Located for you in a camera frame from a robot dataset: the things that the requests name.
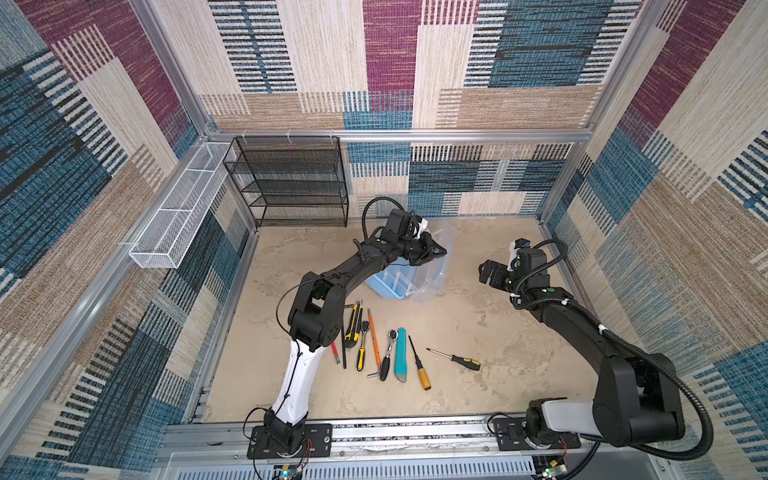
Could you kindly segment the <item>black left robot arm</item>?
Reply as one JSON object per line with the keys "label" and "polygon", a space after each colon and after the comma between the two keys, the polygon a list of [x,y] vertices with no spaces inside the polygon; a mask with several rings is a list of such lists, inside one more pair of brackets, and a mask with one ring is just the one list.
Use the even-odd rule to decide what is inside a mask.
{"label": "black left robot arm", "polygon": [[424,232],[417,239],[389,234],[355,243],[357,252],[322,274],[302,277],[289,311],[290,356],[278,398],[267,410],[266,434],[284,449],[303,440],[309,394],[327,348],[342,332],[347,297],[369,277],[398,259],[421,266],[447,255],[447,249]]}

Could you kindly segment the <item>black yellow small screwdriver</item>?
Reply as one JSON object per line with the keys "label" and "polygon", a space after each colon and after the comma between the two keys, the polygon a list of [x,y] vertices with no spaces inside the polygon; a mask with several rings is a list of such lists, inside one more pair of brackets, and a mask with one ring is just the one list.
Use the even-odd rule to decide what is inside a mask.
{"label": "black yellow small screwdriver", "polygon": [[460,365],[460,366],[462,366],[462,367],[464,367],[464,368],[466,368],[468,370],[471,370],[471,371],[480,371],[481,370],[481,363],[479,361],[477,361],[477,360],[472,359],[472,358],[468,358],[468,357],[464,357],[464,356],[460,356],[460,355],[455,355],[455,354],[448,354],[448,353],[441,352],[441,351],[438,351],[438,350],[435,350],[435,349],[431,349],[431,348],[428,348],[428,351],[430,353],[433,353],[433,354],[436,354],[436,355],[448,358],[452,362],[454,362],[454,363],[456,363],[456,364],[458,364],[458,365]]}

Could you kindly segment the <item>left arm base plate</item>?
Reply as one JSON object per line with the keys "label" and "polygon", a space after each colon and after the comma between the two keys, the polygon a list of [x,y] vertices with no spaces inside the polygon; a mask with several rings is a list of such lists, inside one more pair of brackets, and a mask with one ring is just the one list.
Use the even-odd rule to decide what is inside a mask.
{"label": "left arm base plate", "polygon": [[305,424],[292,429],[255,426],[247,449],[249,460],[296,459],[330,456],[333,426],[330,423]]}

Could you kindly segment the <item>light blue plastic tool box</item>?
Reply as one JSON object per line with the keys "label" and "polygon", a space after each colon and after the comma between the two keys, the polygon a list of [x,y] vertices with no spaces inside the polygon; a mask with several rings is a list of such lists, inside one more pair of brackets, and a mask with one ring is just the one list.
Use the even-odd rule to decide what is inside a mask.
{"label": "light blue plastic tool box", "polygon": [[433,233],[427,219],[394,209],[386,221],[365,226],[363,233],[384,249],[384,267],[365,280],[380,297],[426,301],[442,288],[453,241],[447,226]]}

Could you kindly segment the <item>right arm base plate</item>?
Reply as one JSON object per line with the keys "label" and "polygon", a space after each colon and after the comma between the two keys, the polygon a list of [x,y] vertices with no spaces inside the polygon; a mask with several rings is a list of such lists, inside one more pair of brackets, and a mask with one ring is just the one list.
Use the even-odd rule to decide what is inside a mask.
{"label": "right arm base plate", "polygon": [[524,417],[499,415],[490,419],[488,426],[500,451],[571,450],[582,446],[578,435],[528,426]]}

